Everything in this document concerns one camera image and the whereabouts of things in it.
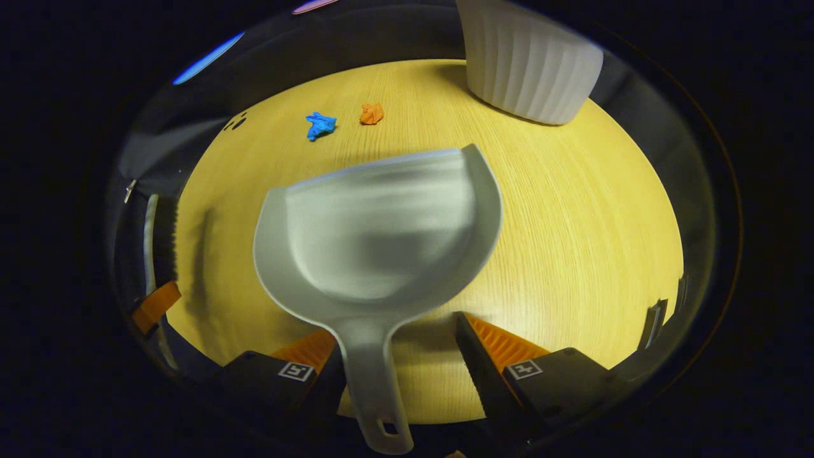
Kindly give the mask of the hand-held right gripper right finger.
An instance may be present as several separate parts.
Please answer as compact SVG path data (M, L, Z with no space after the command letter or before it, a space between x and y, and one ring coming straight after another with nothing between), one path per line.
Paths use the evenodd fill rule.
M627 391L627 380L573 347L549 351L457 311L455 341L501 445L549 438Z

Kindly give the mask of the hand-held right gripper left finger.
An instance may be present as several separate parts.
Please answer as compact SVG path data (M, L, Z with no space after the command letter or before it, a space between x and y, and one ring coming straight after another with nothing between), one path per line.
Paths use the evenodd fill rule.
M220 369L227 408L252 429L280 440L325 437L345 386L340 346L326 330L269 356L246 351Z

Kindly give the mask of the small white broom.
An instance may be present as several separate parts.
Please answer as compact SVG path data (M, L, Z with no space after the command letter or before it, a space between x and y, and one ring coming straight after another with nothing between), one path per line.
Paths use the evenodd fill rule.
M153 194L148 199L143 227L142 254L146 293L178 278L176 229L179 200L175 195Z

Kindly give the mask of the white plastic dustpan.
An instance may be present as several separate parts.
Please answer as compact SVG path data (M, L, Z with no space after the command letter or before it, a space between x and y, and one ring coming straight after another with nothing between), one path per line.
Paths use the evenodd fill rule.
M502 210L496 176L474 143L267 191L252 246L257 278L282 310L334 336L355 419L375 452L413 449L393 334L479 275Z

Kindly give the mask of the blue paper scrap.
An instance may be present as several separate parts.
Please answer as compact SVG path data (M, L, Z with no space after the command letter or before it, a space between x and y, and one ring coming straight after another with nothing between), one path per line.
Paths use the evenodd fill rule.
M306 116L305 119L310 123L307 133L307 139L310 142L314 142L326 134L332 134L336 130L336 117L313 112L311 115Z

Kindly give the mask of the white ribbed garbage bin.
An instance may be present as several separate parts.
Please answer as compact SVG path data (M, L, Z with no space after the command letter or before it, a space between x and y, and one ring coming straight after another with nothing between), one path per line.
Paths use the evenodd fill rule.
M598 81L603 50L551 18L509 0L455 0L470 91L529 121L564 125Z

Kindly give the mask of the wooden desktop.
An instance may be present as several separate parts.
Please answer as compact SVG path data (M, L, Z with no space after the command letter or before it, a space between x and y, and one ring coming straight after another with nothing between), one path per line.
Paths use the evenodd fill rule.
M384 117L361 125L366 102ZM335 132L307 139L313 112ZM500 240L456 299L392 343L411 424L483 418L453 337L463 310L547 350L606 368L633 354L646 310L672 313L684 255L672 200L637 143L593 101L563 127L509 116L471 95L460 60L369 65L299 84L230 114L193 166L179 204L181 299L169 324L218 364L271 353L313 327L268 297L252 242L265 194L337 169L476 143L504 199Z

